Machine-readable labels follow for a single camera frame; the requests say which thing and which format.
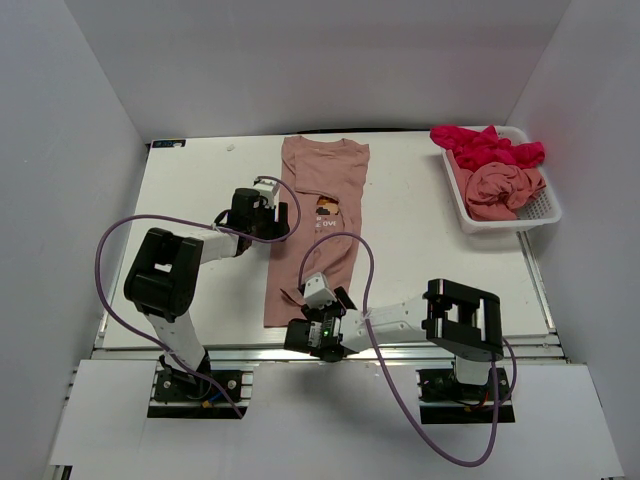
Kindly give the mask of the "dusty pink t shirt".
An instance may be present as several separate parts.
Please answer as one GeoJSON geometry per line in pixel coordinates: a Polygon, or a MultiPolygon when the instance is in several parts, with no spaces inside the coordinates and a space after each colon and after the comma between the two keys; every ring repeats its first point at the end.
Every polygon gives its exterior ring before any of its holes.
{"type": "Polygon", "coordinates": [[[350,286],[358,242],[346,235],[319,239],[335,232],[359,234],[362,197],[370,148],[350,139],[333,142],[287,137],[281,148],[281,179],[295,192],[282,192],[294,234],[271,246],[263,326],[284,327],[301,315],[303,297],[298,275],[323,273],[333,288],[350,286]]]}

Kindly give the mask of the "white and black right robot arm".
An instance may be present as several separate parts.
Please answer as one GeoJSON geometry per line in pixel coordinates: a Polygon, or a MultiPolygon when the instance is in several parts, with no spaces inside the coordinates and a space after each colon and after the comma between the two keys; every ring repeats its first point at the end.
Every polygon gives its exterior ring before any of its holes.
{"type": "Polygon", "coordinates": [[[429,341],[454,355],[452,388],[466,399],[488,385],[479,364],[504,358],[500,299],[484,290],[433,279],[420,296],[366,312],[322,274],[307,278],[301,291],[302,316],[286,329],[289,351],[331,363],[373,345],[429,341]]]}

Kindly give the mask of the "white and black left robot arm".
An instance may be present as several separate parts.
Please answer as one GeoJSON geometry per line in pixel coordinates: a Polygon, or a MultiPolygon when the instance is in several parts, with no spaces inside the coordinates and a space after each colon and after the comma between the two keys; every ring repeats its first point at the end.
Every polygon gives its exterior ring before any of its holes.
{"type": "Polygon", "coordinates": [[[163,364],[178,371],[177,387],[199,399],[211,387],[209,360],[197,338],[189,308],[200,266],[235,258],[259,241],[289,234],[288,205],[275,201],[279,185],[259,178],[238,188],[231,208],[203,233],[177,235],[161,228],[147,231],[124,283],[124,296],[153,326],[168,352],[163,364]]]}

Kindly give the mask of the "black xdof label sticker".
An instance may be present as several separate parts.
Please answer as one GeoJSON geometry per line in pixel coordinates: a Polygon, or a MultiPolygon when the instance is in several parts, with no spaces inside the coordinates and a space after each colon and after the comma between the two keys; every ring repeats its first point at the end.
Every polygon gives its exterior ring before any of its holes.
{"type": "Polygon", "coordinates": [[[154,140],[151,143],[152,149],[184,148],[185,146],[186,146],[185,139],[162,139],[162,140],[154,140]]]}

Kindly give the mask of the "coral pink t shirt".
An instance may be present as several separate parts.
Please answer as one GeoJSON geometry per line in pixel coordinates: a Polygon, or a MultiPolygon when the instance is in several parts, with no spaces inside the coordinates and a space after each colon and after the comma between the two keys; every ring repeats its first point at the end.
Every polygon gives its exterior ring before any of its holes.
{"type": "Polygon", "coordinates": [[[460,169],[456,182],[468,215],[476,221],[515,221],[517,211],[546,187],[537,168],[521,169],[499,162],[475,172],[460,169]]]}

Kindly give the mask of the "magenta t shirt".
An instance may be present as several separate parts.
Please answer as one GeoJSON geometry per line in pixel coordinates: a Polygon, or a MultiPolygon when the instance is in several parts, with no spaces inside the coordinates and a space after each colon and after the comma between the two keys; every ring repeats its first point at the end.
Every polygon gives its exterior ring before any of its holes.
{"type": "Polygon", "coordinates": [[[472,172],[495,162],[520,169],[535,168],[546,157],[540,142],[516,145],[500,137],[493,125],[480,131],[453,125],[437,126],[430,131],[430,138],[437,146],[451,151],[460,168],[472,172]]]}

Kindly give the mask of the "white perforated plastic basket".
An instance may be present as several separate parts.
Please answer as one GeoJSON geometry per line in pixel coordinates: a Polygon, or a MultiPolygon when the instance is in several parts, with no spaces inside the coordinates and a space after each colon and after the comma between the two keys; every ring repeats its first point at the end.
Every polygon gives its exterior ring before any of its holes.
{"type": "MultiPolygon", "coordinates": [[[[485,127],[463,127],[480,131],[485,127]]],[[[500,137],[508,138],[518,145],[531,142],[527,136],[515,127],[495,126],[500,137]]],[[[480,233],[507,233],[524,232],[542,225],[556,223],[561,218],[561,208],[556,199],[550,183],[542,170],[542,162],[537,168],[546,181],[546,187],[540,192],[536,199],[528,203],[525,207],[517,211],[518,219],[515,221],[476,221],[467,213],[461,193],[456,182],[456,174],[460,168],[451,151],[441,148],[445,175],[449,181],[450,190],[457,210],[458,219],[462,230],[467,234],[480,233]]]]}

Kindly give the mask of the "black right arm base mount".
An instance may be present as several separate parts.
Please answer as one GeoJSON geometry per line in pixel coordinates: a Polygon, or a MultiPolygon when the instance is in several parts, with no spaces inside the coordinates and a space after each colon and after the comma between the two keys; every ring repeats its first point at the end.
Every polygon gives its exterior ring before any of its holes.
{"type": "Polygon", "coordinates": [[[453,368],[417,371],[422,425],[491,424],[494,392],[491,374],[484,385],[454,379],[453,368]]]}

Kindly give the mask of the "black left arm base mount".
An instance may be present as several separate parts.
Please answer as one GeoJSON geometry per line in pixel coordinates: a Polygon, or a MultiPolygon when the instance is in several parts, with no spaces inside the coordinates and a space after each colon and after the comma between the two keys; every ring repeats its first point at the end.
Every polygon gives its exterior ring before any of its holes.
{"type": "MultiPolygon", "coordinates": [[[[242,370],[213,370],[212,377],[222,387],[242,415],[248,408],[253,374],[242,370]]],[[[224,394],[207,382],[186,382],[158,368],[147,408],[150,419],[239,420],[224,394]]]]}

